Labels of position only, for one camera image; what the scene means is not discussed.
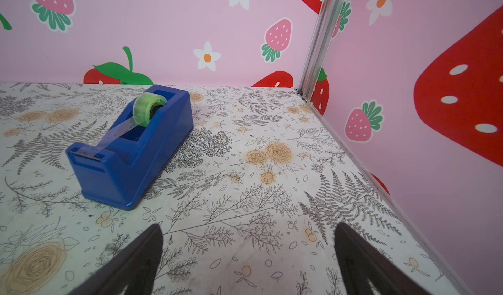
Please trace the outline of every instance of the floral tabletop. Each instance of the floral tabletop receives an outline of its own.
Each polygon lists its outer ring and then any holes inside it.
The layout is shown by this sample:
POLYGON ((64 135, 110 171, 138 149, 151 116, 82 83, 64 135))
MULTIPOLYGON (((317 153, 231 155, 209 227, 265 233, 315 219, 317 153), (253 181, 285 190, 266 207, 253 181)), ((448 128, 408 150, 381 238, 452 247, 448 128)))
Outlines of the floral tabletop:
POLYGON ((65 294, 156 222, 154 294, 345 294, 351 225, 433 294, 457 293, 294 90, 176 87, 194 129, 137 208, 92 202, 68 163, 134 85, 0 84, 0 294, 65 294))

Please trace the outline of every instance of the blue tape dispenser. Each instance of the blue tape dispenser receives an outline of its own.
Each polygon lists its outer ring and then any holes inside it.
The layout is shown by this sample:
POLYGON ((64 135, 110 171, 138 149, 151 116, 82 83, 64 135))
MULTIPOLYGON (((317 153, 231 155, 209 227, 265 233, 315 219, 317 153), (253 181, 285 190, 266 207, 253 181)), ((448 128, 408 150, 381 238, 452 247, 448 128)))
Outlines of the blue tape dispenser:
POLYGON ((153 85, 130 102, 97 146, 66 155, 82 195, 131 210, 194 127, 187 91, 153 85))

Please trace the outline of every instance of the green strawberry leaves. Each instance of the green strawberry leaves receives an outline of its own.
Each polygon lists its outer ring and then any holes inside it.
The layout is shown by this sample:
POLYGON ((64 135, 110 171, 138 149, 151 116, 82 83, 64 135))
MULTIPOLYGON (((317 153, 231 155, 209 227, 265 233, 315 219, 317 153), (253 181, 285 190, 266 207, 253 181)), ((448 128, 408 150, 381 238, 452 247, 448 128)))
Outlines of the green strawberry leaves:
POLYGON ((328 76, 326 75, 325 70, 322 67, 321 71, 319 72, 319 75, 318 75, 318 82, 324 81, 327 77, 328 76))
POLYGON ((280 58, 281 52, 274 50, 267 43, 262 46, 262 57, 266 62, 273 63, 276 59, 280 58))
POLYGON ((339 18, 341 19, 339 22, 339 31, 343 31, 344 26, 348 23, 348 17, 351 14, 351 9, 349 9, 350 6, 351 2, 343 2, 343 7, 341 8, 341 13, 339 15, 339 18))
POLYGON ((120 64, 108 62, 94 66, 96 70, 107 77, 119 79, 123 85, 153 85, 154 83, 149 77, 141 73, 133 72, 133 56, 131 55, 131 50, 127 46, 122 49, 126 53, 129 69, 120 64))
POLYGON ((67 26, 72 24, 72 21, 67 15, 55 13, 43 7, 41 4, 33 4, 32 9, 38 14, 38 19, 43 23, 47 23, 49 28, 53 31, 60 29, 61 32, 65 32, 68 29, 67 26))
POLYGON ((372 101, 370 104, 364 102, 362 105, 362 111, 367 115, 370 121, 370 127, 374 130, 381 129, 381 122, 384 117, 379 115, 382 112, 382 106, 378 105, 376 107, 376 102, 372 101))
POLYGON ((2 26, 5 30, 12 30, 12 26, 7 21, 7 19, 5 19, 4 16, 2 16, 2 14, 0 14, 0 22, 2 23, 2 26))

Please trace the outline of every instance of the white seed dots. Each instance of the white seed dots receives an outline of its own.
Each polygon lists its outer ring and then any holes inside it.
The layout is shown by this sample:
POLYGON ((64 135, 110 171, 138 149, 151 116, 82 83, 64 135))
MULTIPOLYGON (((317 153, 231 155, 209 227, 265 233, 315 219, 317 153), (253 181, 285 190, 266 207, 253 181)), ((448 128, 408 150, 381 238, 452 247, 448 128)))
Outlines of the white seed dots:
POLYGON ((458 101, 458 98, 455 96, 445 96, 445 97, 442 97, 440 99, 440 101, 442 101, 442 103, 445 103, 445 104, 452 104, 452 103, 456 103, 458 101))
POLYGON ((485 134, 492 134, 498 131, 498 128, 491 124, 477 124, 475 129, 485 134))
POLYGON ((467 64, 462 64, 462 65, 457 65, 456 67, 452 68, 451 71, 449 72, 449 75, 459 75, 460 73, 464 72, 468 68, 467 64))

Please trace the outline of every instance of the tape roll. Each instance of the tape roll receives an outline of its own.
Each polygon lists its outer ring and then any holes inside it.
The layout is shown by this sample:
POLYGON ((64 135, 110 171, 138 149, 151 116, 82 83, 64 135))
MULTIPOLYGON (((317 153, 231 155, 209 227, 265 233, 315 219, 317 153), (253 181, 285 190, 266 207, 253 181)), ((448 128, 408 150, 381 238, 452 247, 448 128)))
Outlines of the tape roll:
POLYGON ((142 127, 147 127, 155 112, 166 104, 165 97, 159 94, 143 92, 133 105, 133 118, 135 123, 142 127))
POLYGON ((106 148, 112 141, 126 134, 136 126, 147 127, 155 112, 163 107, 166 102, 166 98, 159 94, 143 92, 136 98, 133 104, 132 117, 107 131, 97 146, 85 145, 77 150, 76 153, 85 157, 95 158, 96 154, 106 148))

